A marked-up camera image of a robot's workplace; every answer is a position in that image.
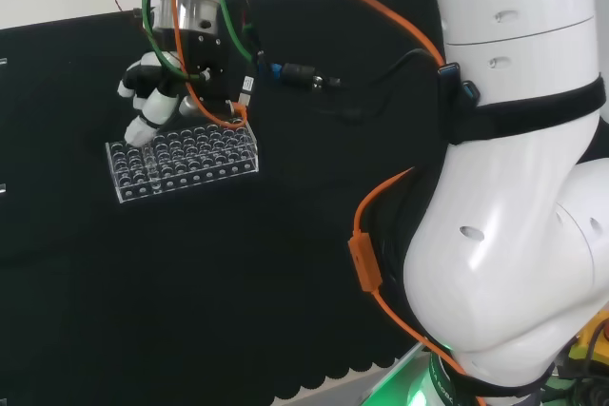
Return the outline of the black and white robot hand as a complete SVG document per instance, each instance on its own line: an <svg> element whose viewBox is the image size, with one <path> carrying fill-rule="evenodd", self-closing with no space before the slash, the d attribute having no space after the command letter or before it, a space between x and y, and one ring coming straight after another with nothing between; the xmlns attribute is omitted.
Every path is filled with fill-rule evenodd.
<svg viewBox="0 0 609 406"><path fill-rule="evenodd" d="M201 107L224 121L234 113L230 102L227 70L229 51L209 33L181 31L182 49L177 50L171 29L158 29L153 37L163 56L190 76L186 80L162 64L149 51L123 74L117 93L130 99L136 111L124 139L132 146L149 143L174 115L200 115Z"/></svg>

